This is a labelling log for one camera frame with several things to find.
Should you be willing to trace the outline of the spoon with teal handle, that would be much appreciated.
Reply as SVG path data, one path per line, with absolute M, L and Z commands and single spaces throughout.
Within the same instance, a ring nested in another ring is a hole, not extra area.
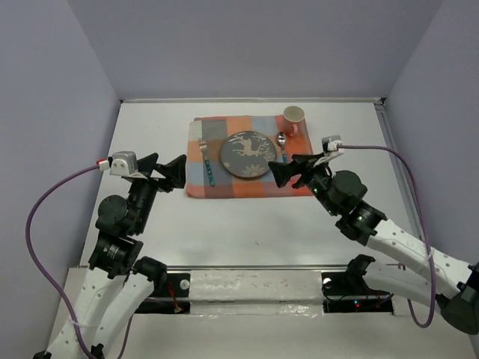
M 279 132 L 276 135 L 276 143 L 280 148 L 281 157 L 283 159 L 283 162 L 288 163 L 289 159 L 288 159 L 288 156 L 287 156 L 287 153 L 286 153 L 286 150 L 285 150 L 286 144 L 287 144 L 287 136 L 283 132 Z

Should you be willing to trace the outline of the orange checkered cloth placemat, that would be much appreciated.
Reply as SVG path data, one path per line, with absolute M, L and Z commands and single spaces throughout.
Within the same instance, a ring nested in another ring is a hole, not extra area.
M 309 196 L 311 193 L 306 188 L 294 189 L 291 185 L 278 188 L 271 173 L 255 179 L 235 177 L 227 171 L 220 159 L 220 149 L 229 136 L 252 130 L 274 141 L 283 126 L 283 119 L 281 115 L 196 117 L 189 124 L 186 195 L 197 199 Z M 214 186 L 210 185 L 198 143 L 200 138 L 207 143 Z

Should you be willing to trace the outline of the dark plate with deer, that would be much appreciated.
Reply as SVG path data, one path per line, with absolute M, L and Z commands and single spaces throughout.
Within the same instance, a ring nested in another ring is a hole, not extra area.
M 225 170 L 241 179 L 255 179 L 269 172 L 268 163 L 275 161 L 275 144 L 256 131 L 238 132 L 223 143 L 219 158 Z

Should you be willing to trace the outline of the fork with teal handle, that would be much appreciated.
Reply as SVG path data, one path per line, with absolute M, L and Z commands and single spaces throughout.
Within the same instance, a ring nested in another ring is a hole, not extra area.
M 202 156 L 203 156 L 203 161 L 204 161 L 205 168 L 207 170 L 207 176 L 208 176 L 209 184 L 210 184 L 211 187 L 214 187 L 216 185 L 216 182 L 215 182 L 215 179 L 214 179 L 214 176 L 213 176 L 213 170 L 212 170 L 211 164 L 210 164 L 210 159 L 209 159 L 208 149 L 207 149 L 207 142 L 203 138 L 199 138 L 198 139 L 198 146 L 199 146 L 200 151 L 201 151 Z

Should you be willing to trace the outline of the pink paper cup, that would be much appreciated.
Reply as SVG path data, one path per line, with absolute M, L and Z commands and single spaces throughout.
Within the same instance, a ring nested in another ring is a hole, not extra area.
M 304 132 L 305 113 L 302 108 L 292 105 L 284 109 L 281 120 L 282 131 L 290 137 Z

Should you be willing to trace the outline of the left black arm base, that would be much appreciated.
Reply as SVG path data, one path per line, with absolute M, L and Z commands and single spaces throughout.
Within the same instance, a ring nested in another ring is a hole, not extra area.
M 136 313 L 183 315 L 190 312 L 189 290 L 191 275 L 188 272 L 169 273 L 162 288 L 155 289 Z

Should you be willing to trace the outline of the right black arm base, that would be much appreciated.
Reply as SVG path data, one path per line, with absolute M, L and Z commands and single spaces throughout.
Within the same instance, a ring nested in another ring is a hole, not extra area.
M 394 312 L 389 292 L 369 288 L 362 279 L 346 272 L 322 273 L 323 311 L 329 313 Z

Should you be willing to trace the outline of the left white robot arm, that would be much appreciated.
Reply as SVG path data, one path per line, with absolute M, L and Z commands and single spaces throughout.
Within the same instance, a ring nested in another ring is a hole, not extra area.
M 27 217 L 25 240 L 40 273 L 66 305 L 68 317 L 58 336 L 36 358 L 105 358 L 121 331 L 129 332 L 132 317 L 151 295 L 168 282 L 167 266 L 140 255 L 137 236 L 144 232 L 157 193 L 186 184 L 186 155 L 167 164 L 152 153 L 138 159 L 131 151 L 113 153 L 56 183 L 42 194 Z M 106 171 L 129 182 L 127 197 L 110 195 L 100 202 L 95 227 L 97 241 L 75 301 L 40 263 L 31 241 L 31 223 L 40 204 L 54 190 L 92 171 Z

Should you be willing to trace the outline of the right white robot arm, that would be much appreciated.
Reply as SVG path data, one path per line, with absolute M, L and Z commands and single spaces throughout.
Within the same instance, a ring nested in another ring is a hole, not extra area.
M 398 227 L 364 201 L 367 187 L 352 171 L 333 172 L 331 153 L 295 155 L 290 163 L 270 162 L 276 185 L 294 176 L 294 188 L 307 187 L 349 240 L 405 265 L 430 285 L 426 301 L 435 301 L 442 318 L 463 333 L 478 334 L 478 266 L 437 251 Z

